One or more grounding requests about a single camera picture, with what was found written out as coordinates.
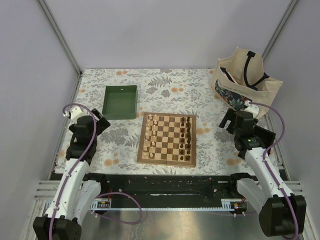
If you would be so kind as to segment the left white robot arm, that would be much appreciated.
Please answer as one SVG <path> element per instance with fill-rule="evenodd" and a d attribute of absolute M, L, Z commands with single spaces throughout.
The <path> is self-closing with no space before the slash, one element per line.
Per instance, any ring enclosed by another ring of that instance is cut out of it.
<path fill-rule="evenodd" d="M 92 202 L 109 191 L 107 183 L 84 177 L 96 154 L 98 136 L 111 124 L 97 109 L 79 103 L 64 106 L 62 113 L 71 120 L 72 137 L 56 194 L 44 215 L 37 216 L 33 222 L 39 240 L 79 240 Z"/>

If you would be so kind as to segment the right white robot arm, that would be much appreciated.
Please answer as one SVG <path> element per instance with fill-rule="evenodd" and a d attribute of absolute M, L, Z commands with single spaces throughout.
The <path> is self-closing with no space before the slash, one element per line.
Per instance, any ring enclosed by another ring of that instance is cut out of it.
<path fill-rule="evenodd" d="M 307 203 L 286 185 L 270 161 L 269 153 L 282 136 L 258 126 L 262 104 L 245 101 L 244 108 L 229 108 L 219 124 L 234 136 L 238 157 L 254 171 L 257 181 L 247 173 L 230 176 L 228 194 L 244 197 L 258 213 L 259 225 L 267 237 L 281 236 L 295 240 L 304 231 Z"/>

